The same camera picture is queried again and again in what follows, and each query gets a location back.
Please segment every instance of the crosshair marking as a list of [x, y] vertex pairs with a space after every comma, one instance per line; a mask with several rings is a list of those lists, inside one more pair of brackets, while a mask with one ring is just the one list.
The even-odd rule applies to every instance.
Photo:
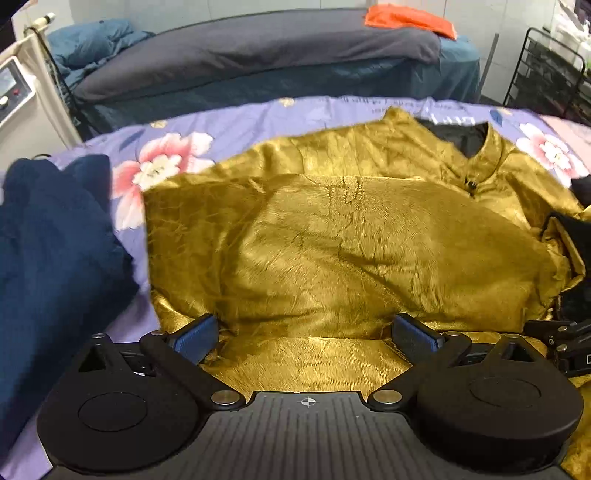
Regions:
[[314, 400], [313, 398], [306, 397], [300, 403], [302, 405], [305, 405], [306, 407], [310, 408], [311, 406], [316, 405], [318, 402], [316, 400]]

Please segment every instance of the black metal rack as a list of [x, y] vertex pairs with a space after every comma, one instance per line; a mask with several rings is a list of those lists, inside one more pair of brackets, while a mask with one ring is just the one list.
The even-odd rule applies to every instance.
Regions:
[[[581, 68], [550, 46], [571, 52], [573, 63]], [[544, 31], [529, 28], [503, 105], [591, 125], [591, 79], [585, 71], [585, 60], [578, 52]]]

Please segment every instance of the round black disc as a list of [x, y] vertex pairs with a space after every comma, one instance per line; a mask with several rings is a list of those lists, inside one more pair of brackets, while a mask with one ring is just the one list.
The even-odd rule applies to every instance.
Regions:
[[418, 433], [457, 463], [524, 473], [552, 461], [583, 399], [549, 362], [483, 361], [429, 377], [417, 394]]
[[183, 447], [197, 406], [165, 378], [81, 372], [60, 382], [37, 421], [54, 463], [84, 473], [139, 470]]

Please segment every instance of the cable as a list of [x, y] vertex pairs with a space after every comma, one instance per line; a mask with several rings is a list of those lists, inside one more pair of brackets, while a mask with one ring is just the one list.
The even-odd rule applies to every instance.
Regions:
[[51, 61], [51, 64], [53, 66], [53, 70], [57, 74], [59, 82], [64, 87], [65, 91], [67, 92], [67, 94], [70, 98], [70, 101], [72, 102], [72, 108], [68, 104], [66, 104], [66, 107], [68, 108], [68, 113], [70, 114], [70, 116], [75, 117], [81, 124], [85, 124], [87, 127], [92, 128], [98, 134], [103, 133], [103, 132], [101, 132], [101, 130], [99, 128], [96, 127], [96, 125], [93, 125], [91, 123], [91, 121], [88, 120], [88, 117], [84, 113], [82, 113], [82, 109], [80, 108], [80, 105], [76, 101], [76, 97], [74, 96], [74, 94], [72, 93], [72, 90], [70, 90], [70, 87], [66, 83], [66, 80], [65, 80], [64, 76], [62, 75], [59, 66], [57, 65], [55, 59], [53, 58], [53, 55], [51, 55], [51, 52], [49, 51], [49, 47], [47, 47], [47, 44], [45, 43], [45, 40], [43, 39], [43, 36], [39, 32], [39, 30], [37, 30], [35, 27], [27, 27], [27, 28], [25, 28], [24, 32], [26, 33], [29, 30], [31, 30], [35, 34], [35, 36], [37, 37], [37, 40], [39, 41], [41, 48], [43, 48], [43, 50], [45, 51], [45, 54], [47, 55], [47, 57]]

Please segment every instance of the orange cloth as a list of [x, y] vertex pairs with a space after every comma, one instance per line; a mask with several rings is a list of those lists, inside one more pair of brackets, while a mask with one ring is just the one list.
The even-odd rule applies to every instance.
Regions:
[[365, 25], [381, 28], [422, 28], [452, 40], [457, 39], [456, 29], [450, 21], [423, 10], [392, 4], [369, 7], [365, 15]]

